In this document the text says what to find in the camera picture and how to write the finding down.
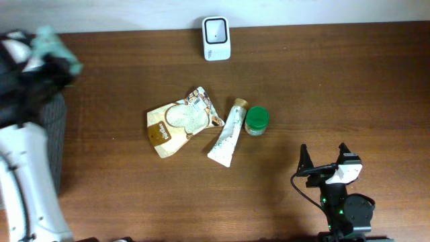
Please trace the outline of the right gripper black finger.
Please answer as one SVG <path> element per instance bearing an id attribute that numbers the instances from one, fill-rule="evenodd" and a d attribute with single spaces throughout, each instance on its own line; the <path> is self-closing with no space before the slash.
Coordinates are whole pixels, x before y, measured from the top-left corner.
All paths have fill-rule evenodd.
<path id="1" fill-rule="evenodd" d="M 337 165 L 357 165 L 360 164 L 360 157 L 357 153 L 349 150 L 345 143 L 339 145 L 339 156 L 337 158 Z"/>
<path id="2" fill-rule="evenodd" d="M 302 173 L 312 168 L 314 168 L 314 165 L 308 153 L 307 146 L 306 144 L 301 144 L 297 173 Z"/>

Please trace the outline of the green lid jar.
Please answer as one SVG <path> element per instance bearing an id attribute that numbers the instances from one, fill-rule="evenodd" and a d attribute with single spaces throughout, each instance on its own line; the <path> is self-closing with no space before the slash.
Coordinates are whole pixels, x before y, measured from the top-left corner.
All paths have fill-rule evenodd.
<path id="1" fill-rule="evenodd" d="M 262 135 L 269 124 L 269 112 L 261 107 L 254 106 L 249 109 L 245 118 L 245 130 L 251 136 Z"/>

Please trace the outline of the white bamboo print tube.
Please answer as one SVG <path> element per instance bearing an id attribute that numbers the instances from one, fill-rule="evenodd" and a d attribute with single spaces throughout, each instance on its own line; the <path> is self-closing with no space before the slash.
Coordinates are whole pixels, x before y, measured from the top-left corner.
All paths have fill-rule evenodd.
<path id="1" fill-rule="evenodd" d="M 241 98 L 235 99 L 224 128 L 215 145 L 208 153 L 208 158 L 225 167 L 230 167 L 248 109 L 249 103 L 246 100 Z"/>

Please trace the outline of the beige brown snack pouch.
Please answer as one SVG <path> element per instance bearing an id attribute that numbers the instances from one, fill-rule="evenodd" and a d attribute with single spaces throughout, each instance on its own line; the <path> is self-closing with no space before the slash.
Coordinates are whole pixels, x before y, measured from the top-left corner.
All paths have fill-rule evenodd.
<path id="1" fill-rule="evenodd" d="M 202 130 L 225 125 L 203 87 L 184 99 L 149 111 L 146 123 L 148 138 L 162 159 L 178 152 Z"/>

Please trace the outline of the teal snack packet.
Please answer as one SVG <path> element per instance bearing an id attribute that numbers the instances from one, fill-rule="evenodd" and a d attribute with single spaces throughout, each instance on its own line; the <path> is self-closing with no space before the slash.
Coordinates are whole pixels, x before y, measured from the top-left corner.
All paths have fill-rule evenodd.
<path id="1" fill-rule="evenodd" d="M 83 65 L 78 58 L 66 47 L 63 41 L 49 26 L 43 26 L 36 30 L 36 37 L 31 41 L 32 56 L 43 58 L 50 55 L 54 58 L 66 60 L 68 72 L 76 77 L 81 74 Z"/>

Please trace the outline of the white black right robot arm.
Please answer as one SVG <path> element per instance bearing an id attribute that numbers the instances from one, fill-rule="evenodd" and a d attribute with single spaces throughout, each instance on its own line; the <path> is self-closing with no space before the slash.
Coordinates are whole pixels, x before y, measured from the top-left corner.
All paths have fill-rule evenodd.
<path id="1" fill-rule="evenodd" d="M 349 150 L 345 143 L 339 145 L 339 156 L 334 163 L 315 167 L 307 146 L 300 146 L 300 158 L 296 172 L 291 176 L 292 187 L 303 198 L 322 211 L 329 230 L 317 235 L 317 241 L 390 241 L 387 237 L 368 237 L 376 202 L 363 194 L 350 194 L 347 186 L 358 179 L 363 168 L 357 153 Z M 297 177 L 305 177 L 307 188 L 318 188 L 320 200 L 315 202 L 294 183 Z"/>

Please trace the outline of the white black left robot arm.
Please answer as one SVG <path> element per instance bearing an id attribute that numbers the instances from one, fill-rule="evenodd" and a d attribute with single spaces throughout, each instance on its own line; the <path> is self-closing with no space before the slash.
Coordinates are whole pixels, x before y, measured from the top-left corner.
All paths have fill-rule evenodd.
<path id="1" fill-rule="evenodd" d="M 48 162 L 42 109 L 82 65 L 49 27 L 1 35 L 1 193 L 10 241 L 73 241 Z"/>

